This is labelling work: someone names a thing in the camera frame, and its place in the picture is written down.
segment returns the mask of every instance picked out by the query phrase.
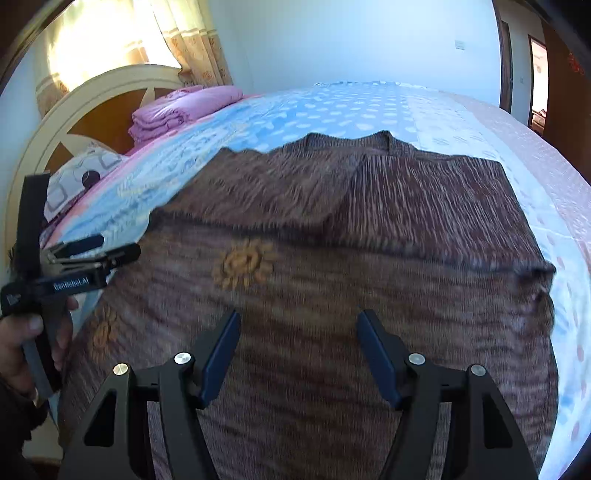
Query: cream headboard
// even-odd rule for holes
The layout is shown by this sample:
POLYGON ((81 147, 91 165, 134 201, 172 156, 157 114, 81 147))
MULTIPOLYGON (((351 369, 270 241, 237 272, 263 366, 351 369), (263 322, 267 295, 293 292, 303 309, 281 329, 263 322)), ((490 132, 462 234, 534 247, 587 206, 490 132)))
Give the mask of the cream headboard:
POLYGON ((8 191, 4 217, 2 269, 16 239, 18 207, 26 175, 55 172, 91 141, 118 153, 134 142, 127 130, 131 113, 172 90, 182 87, 178 69, 161 65, 130 65, 90 79, 56 104, 35 132, 18 162, 8 191))

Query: yellow sun embroidery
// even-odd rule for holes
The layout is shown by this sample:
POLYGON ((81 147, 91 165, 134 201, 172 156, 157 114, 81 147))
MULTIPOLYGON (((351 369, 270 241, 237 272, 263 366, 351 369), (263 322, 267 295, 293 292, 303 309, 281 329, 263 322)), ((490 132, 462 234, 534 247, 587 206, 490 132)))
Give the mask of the yellow sun embroidery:
POLYGON ((90 328, 94 329, 94 333, 88 342, 88 350, 92 359, 100 363, 109 353, 109 343, 117 339, 119 326, 116 311, 105 305, 99 313, 95 313, 90 328))
POLYGON ((213 282, 224 290, 230 287, 236 290, 238 285, 248 288, 253 281, 265 283, 276 259, 271 243, 263 243, 258 238, 232 242, 232 249, 222 252, 220 261, 213 268, 213 282))

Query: bedsheet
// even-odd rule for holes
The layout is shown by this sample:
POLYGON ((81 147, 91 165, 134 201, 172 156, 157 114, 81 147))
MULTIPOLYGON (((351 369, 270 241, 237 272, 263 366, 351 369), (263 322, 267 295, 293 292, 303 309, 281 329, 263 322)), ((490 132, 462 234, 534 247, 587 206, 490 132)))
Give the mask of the bedsheet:
POLYGON ((104 249, 139 240, 150 211, 222 147, 265 152, 309 132, 359 138, 383 129, 422 150, 499 161, 544 258, 557 267, 550 295, 558 418, 540 478, 559 478, 591 432, 591 187, 555 149, 496 107, 393 82, 319 84, 250 98, 140 149, 69 212, 50 243, 94 233, 105 237, 104 249))

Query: white wall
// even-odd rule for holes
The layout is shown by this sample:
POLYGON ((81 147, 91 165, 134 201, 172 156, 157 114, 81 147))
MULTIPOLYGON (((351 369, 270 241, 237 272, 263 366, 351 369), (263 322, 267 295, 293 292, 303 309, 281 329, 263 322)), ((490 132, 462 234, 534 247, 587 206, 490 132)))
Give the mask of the white wall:
MULTIPOLYGON (((0 95, 0 247, 4 249, 4 212, 8 188, 22 152, 41 122, 35 98, 33 49, 30 48, 0 95)), ((0 285, 5 273, 0 271, 0 285)))
POLYGON ((497 0, 501 19, 509 24, 513 55, 513 101, 511 115, 527 125, 531 112, 531 53, 528 34, 544 43, 540 18, 512 0, 497 0))
POLYGON ((210 0, 210 7, 234 81, 248 93, 378 79, 499 105, 491 0, 210 0))

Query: pink folded blanket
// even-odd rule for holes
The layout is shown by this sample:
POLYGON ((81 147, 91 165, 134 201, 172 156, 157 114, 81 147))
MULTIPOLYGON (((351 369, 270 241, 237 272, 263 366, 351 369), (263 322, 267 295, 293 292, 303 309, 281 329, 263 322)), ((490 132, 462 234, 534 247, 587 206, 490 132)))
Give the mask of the pink folded blanket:
POLYGON ((137 109, 132 114, 134 125, 129 129, 135 142, 159 137, 168 130, 217 112, 242 99, 242 91, 234 86, 204 89, 188 87, 169 93, 137 109))

